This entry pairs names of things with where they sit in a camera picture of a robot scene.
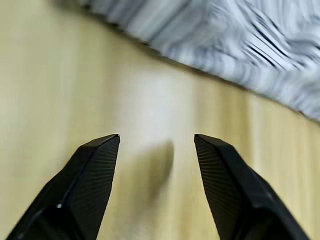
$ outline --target wood grain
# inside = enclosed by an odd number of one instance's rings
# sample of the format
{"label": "wood grain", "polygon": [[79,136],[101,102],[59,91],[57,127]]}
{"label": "wood grain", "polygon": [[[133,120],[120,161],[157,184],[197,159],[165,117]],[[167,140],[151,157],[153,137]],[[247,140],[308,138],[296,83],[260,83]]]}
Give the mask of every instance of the wood grain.
{"label": "wood grain", "polygon": [[99,240],[219,239],[193,135],[233,144],[320,239],[320,126],[153,57],[68,0],[0,1],[0,239],[76,148],[120,134]]}

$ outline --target wooden surface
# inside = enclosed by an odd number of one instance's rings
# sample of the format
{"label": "wooden surface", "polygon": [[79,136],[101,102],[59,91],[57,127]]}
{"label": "wooden surface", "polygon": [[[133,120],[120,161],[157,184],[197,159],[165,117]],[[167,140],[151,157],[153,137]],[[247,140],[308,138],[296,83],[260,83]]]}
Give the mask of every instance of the wooden surface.
{"label": "wooden surface", "polygon": [[0,0],[0,239],[76,148],[121,144],[99,240],[219,239],[193,135],[221,138],[320,239],[320,126],[169,64],[70,0]]}

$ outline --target black plastic part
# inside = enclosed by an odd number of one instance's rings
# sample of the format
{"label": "black plastic part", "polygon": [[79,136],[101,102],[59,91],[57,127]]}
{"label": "black plastic part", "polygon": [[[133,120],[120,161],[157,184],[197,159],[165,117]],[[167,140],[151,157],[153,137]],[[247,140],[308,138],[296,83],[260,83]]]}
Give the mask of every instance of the black plastic part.
{"label": "black plastic part", "polygon": [[41,190],[7,240],[95,240],[111,194],[120,137],[80,146]]}
{"label": "black plastic part", "polygon": [[308,240],[271,186],[232,145],[201,134],[194,142],[221,240]]}

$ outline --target gray striped cloth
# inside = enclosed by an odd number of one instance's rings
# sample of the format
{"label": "gray striped cloth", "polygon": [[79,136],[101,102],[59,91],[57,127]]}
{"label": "gray striped cloth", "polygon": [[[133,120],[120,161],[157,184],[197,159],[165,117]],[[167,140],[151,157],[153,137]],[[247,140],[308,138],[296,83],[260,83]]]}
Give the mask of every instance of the gray striped cloth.
{"label": "gray striped cloth", "polygon": [[163,56],[320,121],[320,0],[79,0]]}

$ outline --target striped fabric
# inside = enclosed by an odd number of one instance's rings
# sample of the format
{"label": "striped fabric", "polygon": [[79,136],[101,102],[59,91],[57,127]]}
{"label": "striped fabric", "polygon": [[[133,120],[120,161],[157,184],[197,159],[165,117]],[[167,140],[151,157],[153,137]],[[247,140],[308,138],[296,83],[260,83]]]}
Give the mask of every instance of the striped fabric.
{"label": "striped fabric", "polygon": [[163,56],[320,121],[320,0],[80,0]]}

